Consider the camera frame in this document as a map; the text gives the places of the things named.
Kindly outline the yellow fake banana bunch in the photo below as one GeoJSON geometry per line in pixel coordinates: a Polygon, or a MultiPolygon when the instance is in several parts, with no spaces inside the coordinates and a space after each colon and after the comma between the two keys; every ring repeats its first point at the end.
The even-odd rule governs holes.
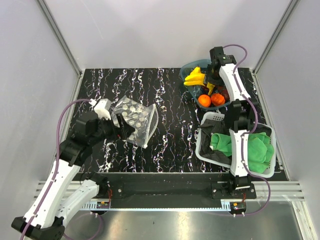
{"type": "Polygon", "coordinates": [[[205,74],[196,70],[196,67],[191,71],[191,73],[184,78],[185,86],[202,86],[208,89],[208,95],[210,96],[213,93],[215,85],[208,83],[205,85],[205,74]]]}

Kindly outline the dark red fake fruit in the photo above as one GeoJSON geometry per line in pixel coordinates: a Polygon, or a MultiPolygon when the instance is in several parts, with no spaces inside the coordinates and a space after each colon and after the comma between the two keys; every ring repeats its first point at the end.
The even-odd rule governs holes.
{"type": "Polygon", "coordinates": [[[225,99],[226,101],[229,101],[229,100],[230,100],[230,96],[229,96],[229,93],[228,93],[227,89],[221,90],[220,94],[224,97],[224,99],[225,99]]]}

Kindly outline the clear zip top bag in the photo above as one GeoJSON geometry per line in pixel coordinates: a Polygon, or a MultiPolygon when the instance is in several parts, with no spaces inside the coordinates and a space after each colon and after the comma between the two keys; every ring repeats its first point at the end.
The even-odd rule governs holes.
{"type": "Polygon", "coordinates": [[[159,122],[156,104],[144,106],[123,96],[110,114],[114,124],[119,127],[117,114],[121,114],[125,122],[134,128],[134,132],[126,140],[141,148],[147,148],[159,122]]]}

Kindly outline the small orange fake pumpkin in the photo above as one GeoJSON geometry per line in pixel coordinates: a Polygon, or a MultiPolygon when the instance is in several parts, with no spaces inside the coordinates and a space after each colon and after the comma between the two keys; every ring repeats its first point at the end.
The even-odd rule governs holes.
{"type": "Polygon", "coordinates": [[[226,102],[225,97],[220,93],[212,94],[210,99],[211,99],[211,103],[216,107],[224,105],[226,102]]]}

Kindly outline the fake orange fruit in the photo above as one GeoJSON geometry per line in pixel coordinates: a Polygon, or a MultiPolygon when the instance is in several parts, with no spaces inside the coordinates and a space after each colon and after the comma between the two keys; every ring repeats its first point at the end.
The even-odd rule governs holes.
{"type": "Polygon", "coordinates": [[[209,108],[212,104],[211,97],[207,94],[202,94],[198,97],[198,103],[205,108],[209,108]]]}

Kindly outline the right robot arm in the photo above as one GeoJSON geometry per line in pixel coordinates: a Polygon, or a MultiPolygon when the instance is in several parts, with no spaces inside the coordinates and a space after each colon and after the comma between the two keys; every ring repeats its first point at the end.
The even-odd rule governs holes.
{"type": "Polygon", "coordinates": [[[227,55],[223,46],[209,51],[211,64],[208,74],[221,80],[227,89],[230,104],[224,115],[224,123],[231,137],[232,161],[226,191],[232,198],[242,198],[250,192],[252,178],[248,165],[248,140],[258,125],[256,104],[245,89],[239,73],[239,63],[233,55],[227,55]]]}

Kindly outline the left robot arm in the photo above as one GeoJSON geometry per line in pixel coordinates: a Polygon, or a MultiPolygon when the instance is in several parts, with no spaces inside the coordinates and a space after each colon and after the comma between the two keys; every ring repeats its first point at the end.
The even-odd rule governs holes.
{"type": "Polygon", "coordinates": [[[65,228],[80,208],[92,198],[108,195],[107,177],[91,172],[80,187],[66,200],[63,196],[93,147],[104,140],[126,140],[134,131],[121,114],[118,125],[108,117],[86,112],[76,120],[73,134],[58,144],[56,161],[37,199],[24,216],[15,217],[12,228],[21,233],[21,239],[60,240],[65,228]]]}

